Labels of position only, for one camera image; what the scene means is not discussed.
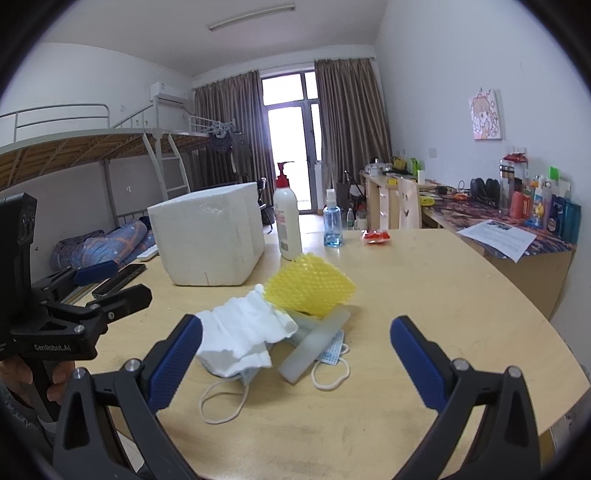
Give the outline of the person's left hand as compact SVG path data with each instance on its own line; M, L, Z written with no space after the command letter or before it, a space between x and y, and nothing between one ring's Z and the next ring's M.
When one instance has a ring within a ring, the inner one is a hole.
M52 384L47 390L49 401L61 403L67 382L75 369L73 361L61 362L52 371ZM34 382L33 373L19 357L11 357L1 362L1 380L8 390L25 404L32 406L26 386Z

